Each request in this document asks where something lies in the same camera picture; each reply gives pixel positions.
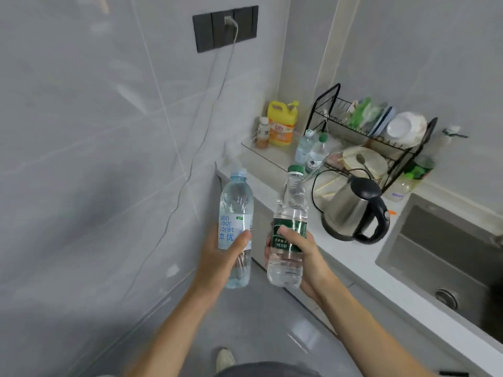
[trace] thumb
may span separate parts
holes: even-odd
[[[278,234],[281,234],[288,242],[301,249],[303,253],[312,253],[311,243],[296,231],[287,228],[285,225],[281,225],[278,229]]]
[[[227,249],[227,258],[232,260],[234,263],[238,255],[244,250],[248,242],[252,238],[252,232],[250,230],[245,230],[239,234],[232,245]]]

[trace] blue bottle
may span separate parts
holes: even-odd
[[[247,184],[247,171],[238,169],[231,173],[230,182],[220,196],[218,224],[218,248],[227,250],[236,237],[245,230],[252,230],[253,193]],[[228,289],[244,287],[250,280],[252,240],[239,255],[225,285]]]
[[[295,162],[304,165],[307,160],[307,155],[315,143],[316,138],[314,137],[314,131],[306,130],[304,136],[302,136],[299,140],[299,145],[297,146],[297,151],[295,152]]]

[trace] white countertop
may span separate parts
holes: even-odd
[[[245,147],[241,158],[243,165],[248,169],[247,183],[253,190],[254,197],[274,211],[278,196],[277,185],[284,183],[286,172]],[[231,165],[225,165],[222,161],[217,165],[217,174],[228,179],[231,168]],[[437,186],[424,181],[422,184],[424,186],[414,190],[421,197],[490,232],[496,233],[500,227],[503,220],[501,217],[495,217],[489,210]],[[371,291],[381,302],[407,318],[409,322],[415,322],[416,327],[424,327],[431,331],[489,375],[503,376],[502,353],[375,264],[406,201],[407,198],[399,203],[386,201],[388,209],[394,210],[398,215],[391,216],[391,225],[386,237],[373,245],[334,239],[325,232],[321,224],[321,215],[313,206],[309,207],[308,229],[318,246],[330,254],[350,278]]]

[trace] forearm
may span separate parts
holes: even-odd
[[[176,377],[212,298],[190,288],[127,377]]]
[[[321,309],[365,377],[431,377],[334,277],[320,288]]]

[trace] gray sink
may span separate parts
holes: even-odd
[[[493,237],[413,194],[376,263],[503,352],[503,250]]]

